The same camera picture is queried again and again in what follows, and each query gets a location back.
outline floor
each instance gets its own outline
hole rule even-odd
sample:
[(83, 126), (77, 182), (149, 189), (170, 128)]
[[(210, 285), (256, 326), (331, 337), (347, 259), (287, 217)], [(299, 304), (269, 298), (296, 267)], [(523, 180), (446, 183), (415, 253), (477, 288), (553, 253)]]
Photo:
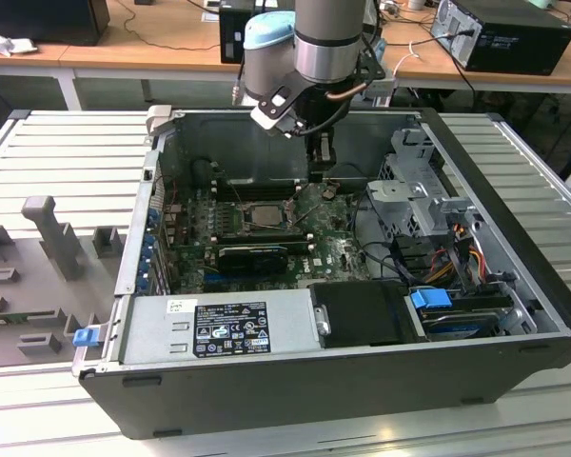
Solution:
[[(220, 108), (229, 106), (231, 84), (214, 82), (152, 81), (153, 103), (144, 101), (139, 81), (114, 79), (80, 79), (77, 88), (85, 109), (147, 109), (153, 104), (170, 104), (178, 108)], [(414, 94), (400, 89), (396, 106), (415, 103)], [(443, 108), (465, 112), (471, 105), (471, 93), (455, 92), (443, 99)], [(571, 95), (486, 93), (480, 111), (502, 112), (517, 127), (527, 143), (542, 156), (548, 152), (571, 120)], [(0, 127), (10, 109), (65, 109), (57, 82), (50, 78), (0, 76)], [(559, 141), (548, 164), (560, 171), (571, 154), (571, 127)]]

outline sticker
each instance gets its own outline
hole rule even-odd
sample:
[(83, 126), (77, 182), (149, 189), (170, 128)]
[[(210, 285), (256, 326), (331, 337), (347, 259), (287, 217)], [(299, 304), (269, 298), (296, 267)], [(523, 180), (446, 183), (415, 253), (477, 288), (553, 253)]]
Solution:
[(167, 300), (167, 314), (173, 312), (194, 312), (199, 300), (189, 298), (187, 300)]
[(270, 352), (266, 302), (195, 307), (193, 348), (198, 358)]

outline yellow wire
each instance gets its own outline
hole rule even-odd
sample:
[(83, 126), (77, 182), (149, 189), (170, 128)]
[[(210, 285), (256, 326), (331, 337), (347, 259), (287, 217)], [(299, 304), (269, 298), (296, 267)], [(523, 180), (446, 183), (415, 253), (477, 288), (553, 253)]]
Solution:
[(444, 274), (446, 274), (448, 271), (450, 271), (453, 268), (453, 263), (450, 262), (448, 265), (446, 265), (445, 267), (443, 267), (440, 271), (437, 271), (436, 273), (434, 273), (432, 276), (429, 277), (429, 279), (426, 280), (426, 283), (431, 283), (437, 279), (439, 279), (441, 276), (443, 276)]
[(478, 255), (478, 252), (474, 251), (474, 250), (470, 250), (469, 251), (470, 254), (472, 254), (475, 258), (476, 258), (476, 262), (478, 263), (478, 277), (480, 279), (482, 279), (482, 275), (481, 275), (481, 271), (482, 271), (482, 260), (480, 258), (480, 255)]

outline black computer case side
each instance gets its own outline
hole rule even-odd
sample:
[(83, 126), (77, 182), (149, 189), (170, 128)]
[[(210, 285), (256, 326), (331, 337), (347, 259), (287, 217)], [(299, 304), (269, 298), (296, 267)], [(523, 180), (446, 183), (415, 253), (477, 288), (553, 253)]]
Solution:
[(571, 29), (485, 24), (465, 70), (548, 76), (570, 42)]

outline power cable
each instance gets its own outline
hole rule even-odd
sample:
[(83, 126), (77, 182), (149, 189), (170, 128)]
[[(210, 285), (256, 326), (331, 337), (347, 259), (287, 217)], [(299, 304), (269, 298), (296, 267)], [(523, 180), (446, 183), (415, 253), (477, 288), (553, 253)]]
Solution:
[(132, 10), (130, 7), (125, 5), (123, 2), (121, 2), (121, 0), (116, 0), (116, 1), (121, 7), (123, 7), (125, 10), (131, 13), (131, 17), (129, 19), (126, 19), (125, 22), (123, 23), (123, 29), (125, 29), (127, 33), (134, 35), (138, 40), (140, 40), (142, 43), (147, 44), (148, 46), (153, 46), (154, 48), (162, 48), (164, 50), (213, 50), (214, 48), (218, 48), (220, 46), (220, 44), (217, 44), (210, 46), (208, 48), (185, 48), (185, 47), (174, 47), (169, 45), (159, 45), (157, 43), (150, 43), (146, 38), (142, 37), (142, 35), (140, 35), (140, 33), (137, 30), (130, 29), (128, 26), (129, 23), (137, 17), (137, 13), (134, 10)]

